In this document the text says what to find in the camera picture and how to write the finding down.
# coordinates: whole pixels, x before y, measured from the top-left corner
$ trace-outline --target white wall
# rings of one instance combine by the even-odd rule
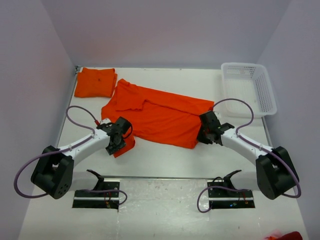
[[[39,0],[3,0],[0,16],[0,239],[14,240],[29,204],[14,192],[15,174],[55,144],[74,67]],[[31,173],[19,182],[26,194]]]
[[[278,113],[268,117],[273,145],[287,148],[300,177],[299,207],[311,240],[320,239],[320,1],[293,0],[260,57]]]
[[[42,0],[81,66],[255,63],[290,0]]]

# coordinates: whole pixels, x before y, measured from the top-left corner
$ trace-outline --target white tabletop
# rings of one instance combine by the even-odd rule
[[[117,68],[116,73],[118,79],[123,78],[147,88],[206,100],[223,99],[220,70]],[[108,98],[103,97],[73,97],[70,105],[85,107],[100,119],[101,108],[108,101]],[[226,117],[223,105],[217,106],[215,111],[221,112],[221,123],[229,122],[239,126],[248,121],[246,118]],[[70,117],[78,123],[94,126],[92,118],[81,110],[72,109]],[[261,118],[256,118],[252,125],[241,132],[262,144],[268,144]],[[87,134],[88,130],[66,120],[59,146],[72,143]],[[175,178],[214,178],[223,177],[237,169],[255,170],[252,163],[238,153],[217,144],[199,143],[194,149],[186,149],[138,137],[135,140],[135,147],[117,158],[108,156],[106,150],[102,149],[82,161],[74,170],[80,172],[92,169],[107,176]],[[42,239],[46,236],[46,239],[176,240],[190,236],[192,239],[236,237],[258,240],[274,229],[280,229],[283,233],[299,231],[303,239],[307,239],[295,199],[280,196],[269,200],[259,191],[254,191],[254,209],[212,210],[208,214],[201,214],[197,212],[196,199],[205,185],[204,180],[127,179],[121,183],[120,189],[127,191],[129,199],[119,209],[119,213],[109,209],[72,209],[73,192],[68,192],[59,200],[50,197],[31,200],[19,239]],[[149,191],[154,191],[153,187],[157,192],[148,198]],[[182,187],[189,189],[189,194],[181,196],[181,192],[176,191]],[[168,189],[173,189],[170,197],[162,199],[162,191]],[[40,192],[35,188],[33,194]]]

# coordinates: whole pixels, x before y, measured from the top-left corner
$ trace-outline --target folded orange shirt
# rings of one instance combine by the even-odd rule
[[[193,149],[201,126],[199,115],[212,110],[213,105],[213,101],[137,86],[121,79],[113,97],[102,108],[101,119],[115,122],[123,117],[133,126],[133,134],[125,139],[126,147],[115,153],[115,157],[134,147],[133,135]]]
[[[115,69],[83,68],[77,75],[74,96],[79,98],[107,97],[111,98],[115,90],[117,74]]]

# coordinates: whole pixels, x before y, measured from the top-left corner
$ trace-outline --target laundry basket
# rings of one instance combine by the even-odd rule
[[[226,62],[221,65],[224,98],[241,99],[248,103],[255,117],[277,112],[274,93],[267,69],[253,63]],[[237,101],[225,102],[226,113],[235,117],[250,117],[246,105]]]

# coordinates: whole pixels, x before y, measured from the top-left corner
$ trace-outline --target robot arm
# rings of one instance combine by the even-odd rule
[[[205,144],[219,144],[230,148],[253,163],[256,172],[234,171],[224,180],[233,189],[260,190],[267,198],[275,199],[296,186],[292,173],[299,181],[287,150],[281,146],[272,148],[237,133],[229,123],[221,124],[213,111],[200,115],[201,128],[197,139]],[[278,157],[290,168],[290,171]]]
[[[68,150],[41,157],[32,173],[31,182],[54,199],[61,198],[69,190],[93,189],[98,182],[97,176],[91,172],[73,173],[74,167],[100,149],[105,148],[112,155],[125,147],[123,134],[129,128],[132,128],[131,123],[120,117],[115,123],[103,121],[94,134],[72,144],[59,148],[46,147],[43,154]]]

